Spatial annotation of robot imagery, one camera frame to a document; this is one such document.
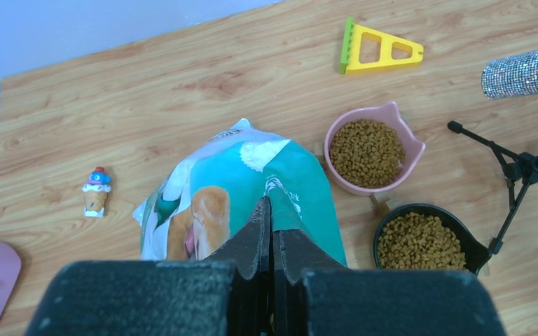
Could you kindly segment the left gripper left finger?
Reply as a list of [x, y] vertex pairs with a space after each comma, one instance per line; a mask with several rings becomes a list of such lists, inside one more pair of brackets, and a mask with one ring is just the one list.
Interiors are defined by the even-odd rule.
[[269, 335], [270, 200], [201, 261], [84, 260], [47, 287], [28, 335]]

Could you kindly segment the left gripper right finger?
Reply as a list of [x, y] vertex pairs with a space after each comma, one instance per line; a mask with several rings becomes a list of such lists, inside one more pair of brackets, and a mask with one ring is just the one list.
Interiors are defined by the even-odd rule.
[[469, 272], [352, 270], [300, 230], [273, 235], [276, 335], [503, 335]]

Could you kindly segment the green dog food bag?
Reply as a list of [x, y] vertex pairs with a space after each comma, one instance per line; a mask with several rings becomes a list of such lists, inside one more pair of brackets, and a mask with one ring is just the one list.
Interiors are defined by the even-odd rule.
[[274, 230], [301, 230], [333, 259], [345, 249], [319, 160], [243, 118], [182, 160], [133, 213], [143, 260], [202, 260], [268, 197]]

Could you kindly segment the black pet bowl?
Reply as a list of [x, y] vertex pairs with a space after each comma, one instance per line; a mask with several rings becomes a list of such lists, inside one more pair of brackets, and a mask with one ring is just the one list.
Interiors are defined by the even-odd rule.
[[491, 253], [449, 211], [414, 203], [395, 207], [385, 215], [373, 238], [373, 257], [380, 269], [478, 274]]

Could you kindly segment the brown dog food kibble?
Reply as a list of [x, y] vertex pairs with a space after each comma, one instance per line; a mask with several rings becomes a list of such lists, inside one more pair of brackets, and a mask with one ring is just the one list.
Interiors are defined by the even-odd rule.
[[[333, 136], [329, 157], [337, 173], [362, 188], [392, 184], [401, 173], [405, 150], [396, 131], [383, 122], [360, 119]], [[422, 211], [395, 215], [376, 239], [376, 257], [385, 269], [465, 270], [460, 240], [439, 216]]]

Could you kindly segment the pink pet bowl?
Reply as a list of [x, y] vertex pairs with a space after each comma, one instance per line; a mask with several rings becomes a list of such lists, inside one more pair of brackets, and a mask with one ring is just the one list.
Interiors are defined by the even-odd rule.
[[340, 116], [324, 140], [324, 161], [332, 179], [355, 195], [397, 187], [421, 158], [419, 141], [396, 102], [358, 108]]

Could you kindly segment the small colourful figurine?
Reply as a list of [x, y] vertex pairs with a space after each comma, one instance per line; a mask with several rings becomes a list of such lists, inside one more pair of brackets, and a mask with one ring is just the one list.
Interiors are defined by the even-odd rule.
[[81, 188], [84, 199], [84, 216], [103, 217], [108, 195], [111, 192], [111, 177], [104, 167], [95, 167]]

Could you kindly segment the yellow green triangular toy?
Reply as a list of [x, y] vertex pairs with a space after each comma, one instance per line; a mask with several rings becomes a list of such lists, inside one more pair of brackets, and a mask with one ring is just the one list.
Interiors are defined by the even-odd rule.
[[[375, 59], [370, 62], [362, 54], [362, 46], [368, 41], [375, 46]], [[343, 33], [338, 73], [352, 75], [417, 67], [424, 59], [424, 52], [424, 46], [419, 43], [357, 24], [349, 16]]]

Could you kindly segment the glitter silver microphone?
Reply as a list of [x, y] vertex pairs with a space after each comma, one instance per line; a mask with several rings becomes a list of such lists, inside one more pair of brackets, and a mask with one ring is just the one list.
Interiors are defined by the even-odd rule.
[[538, 95], [538, 50], [489, 61], [481, 88], [488, 99]]

